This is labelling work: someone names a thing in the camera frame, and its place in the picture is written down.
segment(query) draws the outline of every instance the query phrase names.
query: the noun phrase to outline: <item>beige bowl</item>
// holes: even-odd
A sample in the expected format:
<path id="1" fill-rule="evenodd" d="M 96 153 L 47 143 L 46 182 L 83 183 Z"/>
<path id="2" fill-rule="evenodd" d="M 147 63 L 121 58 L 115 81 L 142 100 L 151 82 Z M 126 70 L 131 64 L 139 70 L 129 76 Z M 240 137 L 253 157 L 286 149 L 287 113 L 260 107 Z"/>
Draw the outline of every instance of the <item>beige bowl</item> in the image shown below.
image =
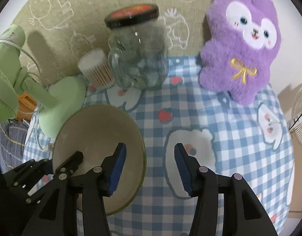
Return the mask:
<path id="1" fill-rule="evenodd" d="M 106 214 L 113 215 L 127 207 L 140 189 L 147 166 L 145 145 L 134 120 L 111 105 L 96 104 L 79 110 L 61 128 L 53 153 L 53 169 L 58 168 L 74 152 L 83 153 L 83 163 L 73 176 L 85 174 L 111 156 L 118 143 L 127 146 L 117 190 L 103 197 Z M 77 207 L 82 211 L 82 195 Z"/>

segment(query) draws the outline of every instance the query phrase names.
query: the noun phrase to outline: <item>wallpaper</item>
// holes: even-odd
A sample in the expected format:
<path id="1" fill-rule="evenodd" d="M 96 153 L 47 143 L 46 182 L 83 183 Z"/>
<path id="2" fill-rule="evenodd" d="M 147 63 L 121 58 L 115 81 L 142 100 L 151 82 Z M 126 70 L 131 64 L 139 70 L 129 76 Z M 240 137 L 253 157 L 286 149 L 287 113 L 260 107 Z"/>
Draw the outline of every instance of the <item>wallpaper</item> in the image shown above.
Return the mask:
<path id="1" fill-rule="evenodd" d="M 29 0 L 14 19 L 26 33 L 24 49 L 36 59 L 42 77 L 53 84 L 79 72 L 78 60 L 95 48 L 108 54 L 110 30 L 104 18 L 117 9 L 136 3 L 155 3 L 158 20 L 167 29 L 170 56 L 196 55 L 209 29 L 205 14 L 212 0 Z M 21 54 L 29 71 L 36 65 Z"/>

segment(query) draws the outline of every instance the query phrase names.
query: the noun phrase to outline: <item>stuffed animal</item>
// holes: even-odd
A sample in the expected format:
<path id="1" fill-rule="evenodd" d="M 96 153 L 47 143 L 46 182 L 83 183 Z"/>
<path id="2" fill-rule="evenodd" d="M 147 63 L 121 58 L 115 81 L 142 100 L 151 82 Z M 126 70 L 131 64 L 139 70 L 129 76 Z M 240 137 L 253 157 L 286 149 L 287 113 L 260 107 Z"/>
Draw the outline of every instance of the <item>stuffed animal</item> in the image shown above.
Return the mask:
<path id="1" fill-rule="evenodd" d="M 200 85 L 251 104 L 270 79 L 281 35 L 271 0 L 214 0 L 207 13 L 212 39 L 200 51 Z"/>

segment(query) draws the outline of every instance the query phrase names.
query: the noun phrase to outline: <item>jar lid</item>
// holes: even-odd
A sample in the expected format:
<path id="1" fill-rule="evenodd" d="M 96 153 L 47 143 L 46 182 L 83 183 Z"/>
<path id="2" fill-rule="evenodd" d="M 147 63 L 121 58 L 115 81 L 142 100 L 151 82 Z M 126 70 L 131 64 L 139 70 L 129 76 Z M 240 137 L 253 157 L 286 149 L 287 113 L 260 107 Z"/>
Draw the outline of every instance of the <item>jar lid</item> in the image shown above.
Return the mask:
<path id="1" fill-rule="evenodd" d="M 105 24 L 110 29 L 126 27 L 158 18 L 158 15 L 157 5 L 136 4 L 112 12 L 105 18 Z"/>

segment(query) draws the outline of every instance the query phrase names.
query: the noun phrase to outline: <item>table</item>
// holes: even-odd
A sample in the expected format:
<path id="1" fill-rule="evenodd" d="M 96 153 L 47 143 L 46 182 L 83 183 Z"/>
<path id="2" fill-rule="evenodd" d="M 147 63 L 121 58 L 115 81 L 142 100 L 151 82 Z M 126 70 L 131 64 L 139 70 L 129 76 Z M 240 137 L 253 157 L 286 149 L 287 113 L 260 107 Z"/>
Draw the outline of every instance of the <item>table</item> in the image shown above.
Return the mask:
<path id="1" fill-rule="evenodd" d="M 156 91 L 117 85 L 101 92 L 88 84 L 83 106 L 109 103 L 126 111 L 144 137 L 147 170 L 134 201 L 108 217 L 112 234 L 134 236 L 186 236 L 190 230 L 196 198 L 183 190 L 174 165 L 173 150 L 183 143 L 190 155 L 218 174 L 244 176 L 261 201 L 277 232 L 289 211 L 294 172 L 293 146 L 280 103 L 272 87 L 261 90 L 250 106 L 232 101 L 228 93 L 213 93 L 199 86 L 200 58 L 170 57 L 169 76 Z M 50 141 L 41 132 L 37 112 L 33 115 L 23 162 L 51 158 L 40 150 Z M 51 178 L 44 177 L 38 187 Z M 222 233 L 223 196 L 219 195 L 217 235 Z M 83 235 L 78 212 L 78 234 Z"/>

